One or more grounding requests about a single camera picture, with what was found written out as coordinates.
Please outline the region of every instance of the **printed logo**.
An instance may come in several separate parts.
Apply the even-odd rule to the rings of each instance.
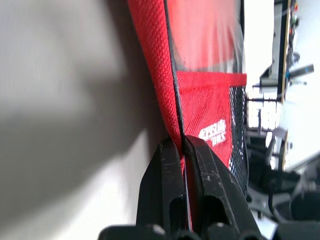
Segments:
[[[212,146],[223,143],[226,140],[227,125],[226,120],[220,119],[218,122],[207,126],[199,133],[199,138],[205,141],[212,141]]]

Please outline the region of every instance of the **black mesh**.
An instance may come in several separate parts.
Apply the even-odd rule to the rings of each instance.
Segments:
[[[248,161],[244,133],[246,90],[244,86],[230,87],[229,94],[232,131],[230,171],[246,196],[248,186]]]

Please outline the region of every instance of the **white wall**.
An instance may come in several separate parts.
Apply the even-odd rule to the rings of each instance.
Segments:
[[[166,137],[124,1],[0,1],[0,239],[134,223]]]

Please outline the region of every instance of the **red mesh fabric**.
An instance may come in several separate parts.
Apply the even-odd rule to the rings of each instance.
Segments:
[[[229,166],[232,152],[229,88],[246,84],[245,74],[177,72],[184,131],[204,139]]]
[[[169,40],[163,0],[129,0],[128,5],[149,67],[166,129],[181,150]]]
[[[166,129],[181,154],[164,0],[129,0],[128,5]],[[205,139],[228,167],[232,151],[229,88],[245,85],[246,75],[181,71],[176,74],[185,135]]]

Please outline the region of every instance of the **red fabric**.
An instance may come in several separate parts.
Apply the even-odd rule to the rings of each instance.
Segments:
[[[164,0],[129,0],[128,5],[164,124],[171,139],[181,150]]]
[[[184,162],[178,124],[164,0],[129,0],[166,129]],[[228,167],[232,151],[229,87],[246,84],[244,74],[177,72],[186,135],[201,137]],[[225,139],[218,124],[225,123]]]
[[[168,1],[170,29],[184,67],[205,69],[232,60],[234,5],[235,0]]]
[[[246,75],[178,71],[177,78],[185,134],[206,140],[229,166],[232,152],[229,88],[245,85]]]

